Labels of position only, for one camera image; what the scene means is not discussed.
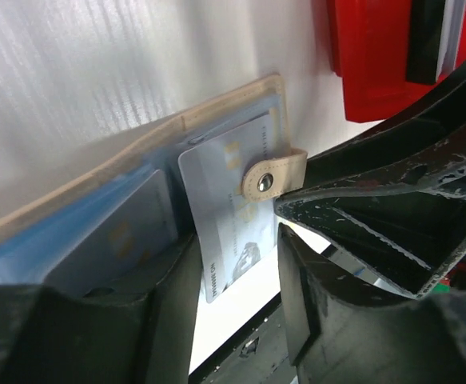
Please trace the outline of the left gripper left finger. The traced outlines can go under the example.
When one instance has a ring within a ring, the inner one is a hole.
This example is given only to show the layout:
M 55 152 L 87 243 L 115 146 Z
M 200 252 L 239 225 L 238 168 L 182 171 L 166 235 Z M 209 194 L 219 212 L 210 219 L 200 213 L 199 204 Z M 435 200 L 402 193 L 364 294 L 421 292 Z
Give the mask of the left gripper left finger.
M 0 286 L 0 383 L 185 383 L 201 282 L 195 235 L 72 298 Z

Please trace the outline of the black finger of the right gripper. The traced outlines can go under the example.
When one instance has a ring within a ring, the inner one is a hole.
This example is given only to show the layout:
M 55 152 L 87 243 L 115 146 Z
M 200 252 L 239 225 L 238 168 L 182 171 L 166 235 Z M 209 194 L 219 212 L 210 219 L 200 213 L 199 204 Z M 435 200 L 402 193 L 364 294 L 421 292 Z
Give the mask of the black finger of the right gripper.
M 409 108 L 310 158 L 276 212 L 426 295 L 466 256 L 466 62 Z

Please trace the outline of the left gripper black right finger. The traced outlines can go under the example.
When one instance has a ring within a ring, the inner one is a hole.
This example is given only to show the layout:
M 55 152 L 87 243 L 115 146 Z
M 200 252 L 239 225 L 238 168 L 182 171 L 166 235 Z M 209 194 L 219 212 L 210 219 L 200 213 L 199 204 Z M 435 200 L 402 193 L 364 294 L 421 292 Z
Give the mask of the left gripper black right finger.
M 466 383 L 466 291 L 412 300 L 277 235 L 289 361 L 302 383 Z

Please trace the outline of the beige card holder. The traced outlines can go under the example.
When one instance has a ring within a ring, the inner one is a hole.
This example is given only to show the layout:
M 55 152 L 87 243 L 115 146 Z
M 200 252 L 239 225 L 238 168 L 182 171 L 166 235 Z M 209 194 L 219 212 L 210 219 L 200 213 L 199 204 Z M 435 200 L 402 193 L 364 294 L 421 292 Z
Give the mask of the beige card holder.
M 271 74 L 160 120 L 152 128 L 141 126 L 93 144 L 75 158 L 72 166 L 76 178 L 61 178 L 57 189 L 0 218 L 0 245 L 112 179 L 137 169 L 147 154 L 181 142 L 220 118 L 244 118 L 256 102 L 268 96 L 279 98 L 279 106 L 271 108 L 270 114 L 280 124 L 282 137 L 289 138 L 284 80 L 279 74 Z

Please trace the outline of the light blue credit card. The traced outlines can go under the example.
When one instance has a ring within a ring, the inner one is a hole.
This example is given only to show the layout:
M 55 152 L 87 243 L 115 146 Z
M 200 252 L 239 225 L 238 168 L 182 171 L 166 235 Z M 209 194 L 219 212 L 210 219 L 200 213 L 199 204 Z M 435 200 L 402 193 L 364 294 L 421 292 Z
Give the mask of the light blue credit card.
M 0 285 L 44 283 L 82 296 L 176 238 L 165 173 L 145 165 L 0 244 Z

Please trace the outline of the silver VIP credit card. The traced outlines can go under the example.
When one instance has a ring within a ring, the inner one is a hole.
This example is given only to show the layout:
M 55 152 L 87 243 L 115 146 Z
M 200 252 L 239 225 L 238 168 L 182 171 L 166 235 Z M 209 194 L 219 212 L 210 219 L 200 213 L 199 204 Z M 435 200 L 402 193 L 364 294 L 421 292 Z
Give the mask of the silver VIP credit card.
M 275 246 L 273 203 L 248 202 L 245 173 L 289 148 L 270 113 L 183 152 L 177 163 L 201 245 L 207 302 L 213 302 Z

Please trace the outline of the red plastic card tray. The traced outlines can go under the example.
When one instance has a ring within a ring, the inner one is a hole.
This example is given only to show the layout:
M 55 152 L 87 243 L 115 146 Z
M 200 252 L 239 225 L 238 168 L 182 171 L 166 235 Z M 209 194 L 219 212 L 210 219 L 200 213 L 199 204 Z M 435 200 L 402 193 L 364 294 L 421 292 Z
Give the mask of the red plastic card tray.
M 449 124 L 466 115 L 466 12 L 456 66 L 427 86 L 406 80 L 412 1 L 314 1 L 318 42 L 329 48 L 332 71 L 341 78 L 345 117 L 351 122 L 391 118 L 432 98 L 445 105 L 433 118 Z

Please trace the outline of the black credit card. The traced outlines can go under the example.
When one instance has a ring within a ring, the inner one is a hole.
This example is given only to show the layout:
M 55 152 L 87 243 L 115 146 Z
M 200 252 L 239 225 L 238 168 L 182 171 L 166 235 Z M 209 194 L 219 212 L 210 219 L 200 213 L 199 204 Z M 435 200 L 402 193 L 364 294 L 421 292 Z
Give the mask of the black credit card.
M 410 12 L 406 80 L 431 86 L 439 74 L 445 0 L 413 0 Z

